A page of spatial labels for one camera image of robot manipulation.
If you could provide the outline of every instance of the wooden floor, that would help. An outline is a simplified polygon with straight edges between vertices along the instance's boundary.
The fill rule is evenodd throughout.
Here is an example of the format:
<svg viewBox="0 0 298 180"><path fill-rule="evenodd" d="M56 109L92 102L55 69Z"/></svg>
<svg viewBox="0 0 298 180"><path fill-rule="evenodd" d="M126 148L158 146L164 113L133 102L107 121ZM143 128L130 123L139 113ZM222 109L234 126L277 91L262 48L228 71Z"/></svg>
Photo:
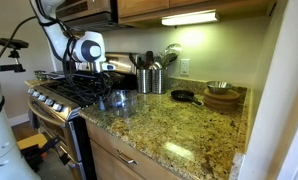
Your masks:
<svg viewBox="0 0 298 180"><path fill-rule="evenodd" d="M18 124L16 126L12 126L11 129L12 129L13 134L15 135L17 141L20 141L22 139L26 139L30 136L33 136L33 135L37 134L37 132L35 132L30 127L29 121L24 122L22 124Z"/></svg>

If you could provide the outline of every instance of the utensil holder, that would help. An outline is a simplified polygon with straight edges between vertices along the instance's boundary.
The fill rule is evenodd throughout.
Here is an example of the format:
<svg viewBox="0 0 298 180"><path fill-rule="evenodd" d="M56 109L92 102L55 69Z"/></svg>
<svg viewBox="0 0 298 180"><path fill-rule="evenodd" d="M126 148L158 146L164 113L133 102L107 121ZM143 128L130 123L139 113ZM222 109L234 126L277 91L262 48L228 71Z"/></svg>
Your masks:
<svg viewBox="0 0 298 180"><path fill-rule="evenodd" d="M151 92L151 69L137 69L138 93L147 94Z"/></svg>
<svg viewBox="0 0 298 180"><path fill-rule="evenodd" d="M152 88L154 94L166 93L167 85L167 69L152 70Z"/></svg>

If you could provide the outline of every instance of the cabinet handle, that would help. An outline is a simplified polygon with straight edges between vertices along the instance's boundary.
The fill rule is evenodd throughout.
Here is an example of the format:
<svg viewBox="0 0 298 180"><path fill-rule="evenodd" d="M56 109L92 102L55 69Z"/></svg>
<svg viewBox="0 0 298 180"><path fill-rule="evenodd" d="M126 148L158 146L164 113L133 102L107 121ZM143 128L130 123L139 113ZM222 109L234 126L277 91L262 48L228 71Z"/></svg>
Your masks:
<svg viewBox="0 0 298 180"><path fill-rule="evenodd" d="M119 153L118 157L120 159L122 159L124 162L126 162L128 164L132 164L132 163L139 164L137 161L135 161L135 160L131 159L130 157L126 156L125 154L123 154L122 151L120 151L119 149L117 151Z"/></svg>

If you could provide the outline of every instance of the frying pan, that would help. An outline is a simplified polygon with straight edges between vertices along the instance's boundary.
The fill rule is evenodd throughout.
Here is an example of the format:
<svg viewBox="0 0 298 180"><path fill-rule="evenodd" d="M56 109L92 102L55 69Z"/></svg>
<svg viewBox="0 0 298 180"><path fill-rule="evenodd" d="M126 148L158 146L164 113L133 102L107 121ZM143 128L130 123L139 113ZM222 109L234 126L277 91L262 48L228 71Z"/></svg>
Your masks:
<svg viewBox="0 0 298 180"><path fill-rule="evenodd" d="M171 92L171 96L176 101L188 101L188 102L194 102L197 105L201 105L202 103L197 101L194 98L194 93L187 90L175 90Z"/></svg>

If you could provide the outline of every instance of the kitchen counter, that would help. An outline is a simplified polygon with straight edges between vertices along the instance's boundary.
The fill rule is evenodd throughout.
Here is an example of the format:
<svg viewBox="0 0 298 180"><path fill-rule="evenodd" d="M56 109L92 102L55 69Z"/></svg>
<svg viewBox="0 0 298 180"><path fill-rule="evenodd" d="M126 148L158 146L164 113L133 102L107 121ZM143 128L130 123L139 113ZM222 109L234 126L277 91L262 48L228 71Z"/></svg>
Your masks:
<svg viewBox="0 0 298 180"><path fill-rule="evenodd" d="M248 103L221 112L177 102L170 91L138 94L136 114L130 118L117 117L110 108L100 111L97 105L83 108L79 115L183 179L237 178ZM248 92L243 100L249 99ZM203 95L196 97L202 102Z"/></svg>

